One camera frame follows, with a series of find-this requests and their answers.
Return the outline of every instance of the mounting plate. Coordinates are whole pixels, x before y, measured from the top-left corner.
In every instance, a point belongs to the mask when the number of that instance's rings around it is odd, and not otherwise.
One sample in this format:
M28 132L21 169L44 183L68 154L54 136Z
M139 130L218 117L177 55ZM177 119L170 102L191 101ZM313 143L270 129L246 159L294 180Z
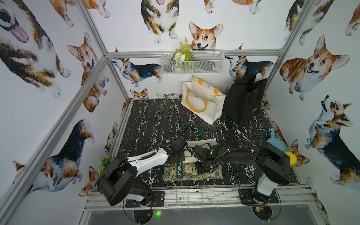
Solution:
M261 206L264 204L254 195L254 190L254 188L245 188L239 190L240 200L242 204L247 206ZM268 201L268 203L279 203L279 199L275 193L275 190L273 190L270 196L266 197L262 195L262 197L264 197Z
M153 207L163 207L164 206L165 192L153 191L152 197L154 199ZM142 205L140 205L140 203L138 201L126 200L125 208L138 208L138 207L143 207Z

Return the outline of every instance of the green label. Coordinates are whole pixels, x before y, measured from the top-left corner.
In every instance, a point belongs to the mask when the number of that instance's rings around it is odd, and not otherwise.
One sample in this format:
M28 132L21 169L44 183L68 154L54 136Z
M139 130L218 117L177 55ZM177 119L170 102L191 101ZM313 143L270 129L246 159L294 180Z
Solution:
M176 178L182 178L184 175L183 172L183 163L182 162L178 162L176 164Z

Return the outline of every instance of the yellow ball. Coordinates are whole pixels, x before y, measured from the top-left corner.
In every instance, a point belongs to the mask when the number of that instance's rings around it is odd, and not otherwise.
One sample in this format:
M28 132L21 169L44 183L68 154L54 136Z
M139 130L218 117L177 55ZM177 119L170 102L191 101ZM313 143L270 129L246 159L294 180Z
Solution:
M290 166L293 166L297 162L297 157L292 152L285 152L290 157Z

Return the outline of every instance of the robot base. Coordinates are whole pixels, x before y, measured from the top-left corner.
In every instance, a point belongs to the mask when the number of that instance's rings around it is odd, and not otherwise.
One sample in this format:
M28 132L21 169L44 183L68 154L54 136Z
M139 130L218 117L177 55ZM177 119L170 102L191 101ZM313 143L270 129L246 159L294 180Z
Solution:
M254 188L245 188L239 190L241 203L247 206L261 206L264 201L267 203L279 203L275 190L270 196L258 193Z
M153 200L153 207L162 207L162 206L164 206L165 192L153 191L152 194L151 194L151 197L154 199ZM125 208L138 208L138 207L144 207L144 206L141 205L140 202L138 202L138 201L126 200Z

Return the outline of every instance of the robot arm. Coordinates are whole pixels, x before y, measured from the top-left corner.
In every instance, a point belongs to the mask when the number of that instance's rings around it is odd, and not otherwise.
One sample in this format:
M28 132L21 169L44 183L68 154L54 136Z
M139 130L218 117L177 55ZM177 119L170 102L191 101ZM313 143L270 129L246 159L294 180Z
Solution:
M178 137L171 143L162 144L156 150L139 156L126 158L118 155L96 184L111 206L123 199L133 199L145 206L151 200L152 191L145 184L137 183L135 178L155 166L184 161L181 154L184 154L185 147L186 141ZM278 184L289 183L290 158L270 143L248 149L219 145L206 149L197 145L192 154L201 161L197 163L198 172L203 171L201 173L227 163L257 165L264 174L257 182L256 191L263 196L269 196Z

